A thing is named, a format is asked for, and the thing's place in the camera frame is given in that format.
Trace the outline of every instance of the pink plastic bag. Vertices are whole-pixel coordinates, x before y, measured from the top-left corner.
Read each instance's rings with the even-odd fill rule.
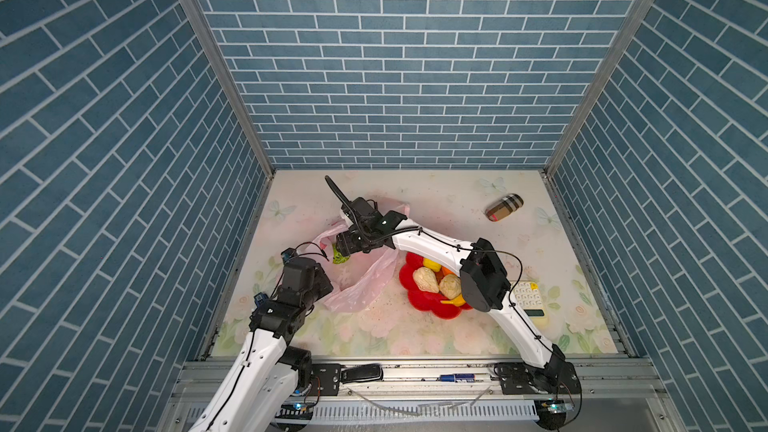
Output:
[[[408,216],[410,206],[404,202],[382,199],[379,201],[379,210],[382,213],[397,210]],[[348,228],[340,219],[318,235],[314,243],[320,245],[332,259],[332,243],[336,242],[336,234]],[[322,261],[322,269],[333,285],[333,292],[325,297],[322,304],[334,312],[363,310],[379,297],[384,286],[392,280],[396,262],[397,250],[387,246],[372,250],[370,254],[353,254],[342,264]]]

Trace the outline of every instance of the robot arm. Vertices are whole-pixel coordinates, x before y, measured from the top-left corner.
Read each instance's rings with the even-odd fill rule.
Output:
[[[512,340],[537,388],[555,392],[573,366],[514,303],[512,284],[493,245],[479,238],[467,242],[424,228],[395,211],[382,215],[362,197],[350,201],[333,180],[326,182],[342,203],[349,230],[336,236],[342,255],[368,253],[384,245],[414,252],[454,271],[462,281],[464,300],[488,312]]]
[[[512,285],[490,242],[450,238],[395,211],[382,215],[361,197],[350,202],[330,177],[326,181],[350,225],[336,237],[341,254],[368,253],[386,245],[446,266],[460,277],[466,302],[489,313],[510,337],[536,388],[555,393],[573,374],[573,365],[558,346],[514,304]],[[312,356],[288,344],[304,324],[306,312],[331,293],[332,285],[317,262],[296,256],[293,249],[283,254],[282,284],[275,297],[251,315],[243,348],[192,432],[261,432],[294,390],[309,386]]]
[[[283,283],[274,298],[252,313],[243,348],[190,430],[261,432],[294,390],[306,389],[312,354],[288,343],[304,324],[309,308],[331,291],[317,262],[290,254],[284,260]]]
[[[395,248],[406,252],[414,252],[437,264],[443,265],[449,270],[456,271],[456,274],[462,281],[464,300],[477,310],[488,312],[498,322],[502,330],[512,340],[526,364],[541,369],[546,366],[552,356],[552,342],[543,336],[539,339],[541,342],[535,340],[534,334],[541,334],[536,330],[531,319],[525,313],[516,313],[510,306],[509,299],[514,299],[514,294],[512,293],[509,281],[496,281],[501,283],[491,284],[490,282],[494,278],[486,277],[482,273],[484,259],[482,254],[471,252],[471,250],[477,248],[477,245],[467,241],[459,241],[431,231],[428,228],[423,228],[411,219],[401,222],[399,227],[418,227],[421,231],[404,232],[403,234],[394,235],[392,242]],[[486,242],[488,248],[492,249],[489,242],[483,242]],[[494,258],[498,261],[498,256],[495,255],[495,252],[487,252],[487,254],[493,254],[492,257],[488,258],[488,264],[493,266],[494,270],[496,270],[495,267],[503,269],[500,262],[498,264],[491,264],[491,262],[494,262]],[[477,258],[479,258],[480,264],[474,262]],[[504,291],[504,294],[494,294],[494,291],[483,290],[484,285],[486,288],[498,286],[500,288],[497,291]]]

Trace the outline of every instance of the blue brick wall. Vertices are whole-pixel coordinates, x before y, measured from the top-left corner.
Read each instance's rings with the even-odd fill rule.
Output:
[[[263,180],[177,0],[0,0],[0,430],[156,426]]]
[[[556,183],[690,430],[768,418],[768,0],[656,0]]]
[[[277,167],[540,168],[632,0],[200,0]]]

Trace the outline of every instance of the red flower-shaped plate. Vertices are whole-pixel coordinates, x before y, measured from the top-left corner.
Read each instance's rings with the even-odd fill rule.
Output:
[[[449,320],[458,317],[462,310],[469,310],[472,307],[464,304],[456,307],[451,304],[442,304],[440,301],[446,300],[443,294],[432,292],[423,292],[418,290],[418,286],[413,281],[413,273],[424,264],[424,257],[408,252],[406,255],[406,264],[400,268],[400,284],[408,291],[408,302],[414,309],[422,312],[432,312],[439,318]]]

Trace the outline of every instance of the floral table surface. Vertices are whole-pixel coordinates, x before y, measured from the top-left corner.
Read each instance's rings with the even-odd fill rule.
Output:
[[[257,292],[270,293],[280,276],[280,251],[312,240],[339,220],[339,202],[327,174],[354,198],[394,198],[410,204],[410,217],[449,236],[483,237],[518,255],[523,280],[538,283],[548,320],[542,333],[566,353],[616,353],[544,184],[536,171],[278,171],[254,240],[238,277],[213,355],[235,355],[248,331]],[[499,222],[483,215],[495,200],[516,193],[519,210]],[[511,282],[519,265],[502,256]],[[397,271],[379,297],[360,312],[337,313],[318,304],[292,345],[314,355],[516,354],[492,318],[464,311],[453,320],[415,310]]]

